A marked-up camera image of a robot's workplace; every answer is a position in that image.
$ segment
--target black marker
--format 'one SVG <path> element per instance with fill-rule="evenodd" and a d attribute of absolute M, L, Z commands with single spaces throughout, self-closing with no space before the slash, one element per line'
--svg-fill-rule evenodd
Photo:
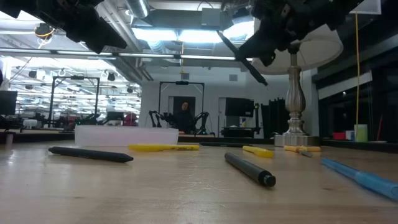
<path fill-rule="evenodd" d="M 225 154 L 225 160 L 244 172 L 247 176 L 266 187 L 273 187 L 276 184 L 276 178 L 268 171 L 260 168 L 248 161 L 245 161 L 231 153 Z"/>
<path fill-rule="evenodd" d="M 129 162 L 134 158 L 124 153 L 104 152 L 87 149 L 74 149 L 68 147 L 51 147 L 49 151 L 63 156 L 82 157 L 87 159 L 99 159 L 112 162 Z"/>

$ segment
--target yellow marker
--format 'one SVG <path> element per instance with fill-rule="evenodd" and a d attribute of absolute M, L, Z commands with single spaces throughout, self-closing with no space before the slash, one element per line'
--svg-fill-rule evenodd
<path fill-rule="evenodd" d="M 259 156 L 259 157 L 265 157 L 265 158 L 273 158 L 274 157 L 274 152 L 267 150 L 267 149 L 261 149 L 259 147 L 243 146 L 243 150 L 245 150 L 247 152 L 252 152 L 256 156 Z"/>
<path fill-rule="evenodd" d="M 299 147 L 297 146 L 284 146 L 284 149 L 286 151 L 299 152 Z"/>
<path fill-rule="evenodd" d="M 164 150 L 175 151 L 197 151 L 198 145 L 166 145 L 166 144 L 131 144 L 128 145 L 130 150 L 138 152 L 158 152 Z"/>
<path fill-rule="evenodd" d="M 321 147 L 319 146 L 300 146 L 298 148 L 298 150 L 303 150 L 303 151 L 307 151 L 307 152 L 320 152 L 321 151 Z"/>
<path fill-rule="evenodd" d="M 300 152 L 300 151 L 307 151 L 307 152 L 320 152 L 321 147 L 318 146 L 284 146 L 286 151 L 292 152 Z"/>

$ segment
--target white plastic box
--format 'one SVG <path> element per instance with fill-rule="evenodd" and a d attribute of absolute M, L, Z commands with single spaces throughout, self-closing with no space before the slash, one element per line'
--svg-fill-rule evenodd
<path fill-rule="evenodd" d="M 174 128 L 139 128 L 129 126 L 78 125 L 75 128 L 78 146 L 127 146 L 129 144 L 177 144 Z"/>

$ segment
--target lamp shade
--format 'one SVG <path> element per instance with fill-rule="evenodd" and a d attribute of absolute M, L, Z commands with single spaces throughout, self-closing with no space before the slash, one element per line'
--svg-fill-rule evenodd
<path fill-rule="evenodd" d="M 258 29 L 260 21 L 254 22 L 255 30 Z M 317 68 L 331 62 L 339 56 L 344 47 L 336 30 L 331 31 L 327 25 L 321 26 L 309 33 L 304 39 L 293 42 L 301 43 L 300 51 L 297 53 L 298 66 L 303 71 Z M 285 75 L 290 64 L 290 54 L 287 50 L 275 51 L 274 62 L 265 67 L 258 58 L 253 59 L 253 66 L 264 75 Z"/>

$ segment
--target blue marker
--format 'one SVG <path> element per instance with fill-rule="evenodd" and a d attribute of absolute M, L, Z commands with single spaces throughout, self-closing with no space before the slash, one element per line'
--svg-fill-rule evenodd
<path fill-rule="evenodd" d="M 355 180 L 359 185 L 398 200 L 398 184 L 365 171 L 359 171 L 331 159 L 322 159 L 322 164 Z"/>

